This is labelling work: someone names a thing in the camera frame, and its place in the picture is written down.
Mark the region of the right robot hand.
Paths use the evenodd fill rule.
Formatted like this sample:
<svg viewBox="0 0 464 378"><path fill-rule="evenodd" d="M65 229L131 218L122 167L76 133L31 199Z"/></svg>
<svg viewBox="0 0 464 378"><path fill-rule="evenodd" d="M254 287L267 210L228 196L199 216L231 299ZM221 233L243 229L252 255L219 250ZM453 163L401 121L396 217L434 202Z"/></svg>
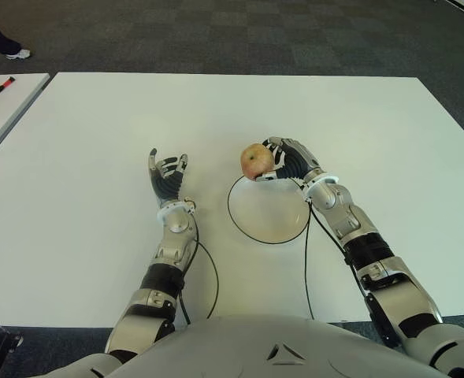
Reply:
<svg viewBox="0 0 464 378"><path fill-rule="evenodd" d="M274 166L278 168L257 175L254 181L304 180L310 173L315 175L323 173L316 157L295 139L269 137L262 145L273 153Z"/></svg>

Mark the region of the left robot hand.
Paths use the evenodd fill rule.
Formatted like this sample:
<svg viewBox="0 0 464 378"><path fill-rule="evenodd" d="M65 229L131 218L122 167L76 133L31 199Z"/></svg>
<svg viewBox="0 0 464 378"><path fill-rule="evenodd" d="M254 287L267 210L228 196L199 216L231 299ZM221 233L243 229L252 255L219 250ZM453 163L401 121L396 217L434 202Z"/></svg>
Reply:
<svg viewBox="0 0 464 378"><path fill-rule="evenodd" d="M180 188L187 168L188 157L168 157L158 160L158 150L153 148L148 157L148 172L154 194L160 207L179 200Z"/></svg>

